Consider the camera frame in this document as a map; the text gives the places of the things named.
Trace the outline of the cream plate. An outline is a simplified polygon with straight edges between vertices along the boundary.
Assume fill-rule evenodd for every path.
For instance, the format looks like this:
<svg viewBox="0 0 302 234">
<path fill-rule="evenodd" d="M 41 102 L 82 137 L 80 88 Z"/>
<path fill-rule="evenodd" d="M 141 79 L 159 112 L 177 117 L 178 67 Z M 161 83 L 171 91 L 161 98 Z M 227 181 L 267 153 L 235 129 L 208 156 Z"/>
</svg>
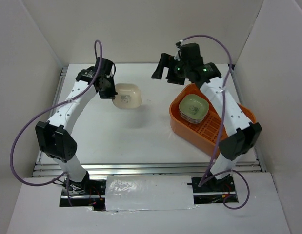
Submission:
<svg viewBox="0 0 302 234">
<path fill-rule="evenodd" d="M 114 106 L 119 109 L 136 109 L 142 104 L 141 90 L 130 83 L 118 83 L 115 85 L 117 94 L 112 100 Z"/>
</svg>

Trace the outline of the green plate back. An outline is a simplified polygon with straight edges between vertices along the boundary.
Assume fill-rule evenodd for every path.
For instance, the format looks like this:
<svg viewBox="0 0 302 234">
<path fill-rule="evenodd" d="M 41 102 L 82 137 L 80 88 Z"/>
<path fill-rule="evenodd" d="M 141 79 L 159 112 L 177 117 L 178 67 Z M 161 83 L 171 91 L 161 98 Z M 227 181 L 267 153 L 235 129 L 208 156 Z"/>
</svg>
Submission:
<svg viewBox="0 0 302 234">
<path fill-rule="evenodd" d="M 209 103 L 205 99 L 195 94 L 188 94 L 179 103 L 179 113 L 199 119 L 206 117 L 209 107 Z"/>
</svg>

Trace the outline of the purple plate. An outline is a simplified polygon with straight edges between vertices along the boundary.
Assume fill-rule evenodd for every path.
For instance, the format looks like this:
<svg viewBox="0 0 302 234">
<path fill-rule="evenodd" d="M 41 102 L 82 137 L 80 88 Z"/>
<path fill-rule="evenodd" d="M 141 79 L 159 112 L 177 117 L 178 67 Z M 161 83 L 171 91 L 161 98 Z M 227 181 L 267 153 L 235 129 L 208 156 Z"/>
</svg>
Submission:
<svg viewBox="0 0 302 234">
<path fill-rule="evenodd" d="M 184 120 L 186 120 L 187 122 L 189 122 L 191 124 L 200 124 L 205 119 L 205 117 L 199 118 L 199 119 L 194 119 L 194 118 L 190 118 L 187 115 L 181 115 L 181 118 L 184 119 Z"/>
</svg>

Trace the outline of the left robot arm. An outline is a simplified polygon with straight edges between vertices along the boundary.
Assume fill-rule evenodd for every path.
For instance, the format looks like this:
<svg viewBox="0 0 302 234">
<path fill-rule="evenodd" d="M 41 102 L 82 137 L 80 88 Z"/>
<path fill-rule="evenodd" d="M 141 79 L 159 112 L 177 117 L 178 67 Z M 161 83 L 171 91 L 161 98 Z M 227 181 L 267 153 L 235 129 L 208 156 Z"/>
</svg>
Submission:
<svg viewBox="0 0 302 234">
<path fill-rule="evenodd" d="M 90 191 L 92 182 L 76 156 L 77 143 L 71 136 L 72 130 L 92 98 L 116 97 L 115 71 L 114 62 L 98 57 L 95 66 L 78 73 L 65 104 L 46 122 L 39 121 L 35 126 L 40 150 L 66 172 L 69 184 L 81 195 Z"/>
</svg>

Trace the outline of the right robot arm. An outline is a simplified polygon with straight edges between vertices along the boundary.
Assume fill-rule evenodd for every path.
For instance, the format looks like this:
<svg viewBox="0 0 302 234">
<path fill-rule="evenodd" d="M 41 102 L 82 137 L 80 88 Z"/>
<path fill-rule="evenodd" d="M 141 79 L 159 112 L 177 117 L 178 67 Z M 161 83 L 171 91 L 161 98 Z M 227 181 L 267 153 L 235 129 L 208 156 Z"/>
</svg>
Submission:
<svg viewBox="0 0 302 234">
<path fill-rule="evenodd" d="M 162 53 L 152 79 L 161 79 L 164 68 L 168 69 L 167 81 L 184 85 L 188 79 L 203 94 L 220 117 L 219 134 L 226 132 L 226 138 L 217 137 L 209 166 L 199 186 L 207 183 L 212 191 L 224 185 L 224 179 L 233 171 L 237 161 L 256 143 L 261 125 L 249 118 L 229 91 L 226 78 L 222 78 L 217 66 L 204 63 L 197 43 L 177 43 L 176 55 Z"/>
</svg>

